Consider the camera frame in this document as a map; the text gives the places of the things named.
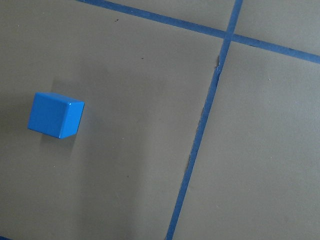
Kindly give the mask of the blue wooden cube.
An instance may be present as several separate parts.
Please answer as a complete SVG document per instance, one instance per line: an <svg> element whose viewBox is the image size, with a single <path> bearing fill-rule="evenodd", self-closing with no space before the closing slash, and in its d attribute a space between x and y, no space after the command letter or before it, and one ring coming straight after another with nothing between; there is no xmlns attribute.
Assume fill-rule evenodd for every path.
<svg viewBox="0 0 320 240"><path fill-rule="evenodd" d="M54 92L34 95L27 128L64 139L78 132L85 103Z"/></svg>

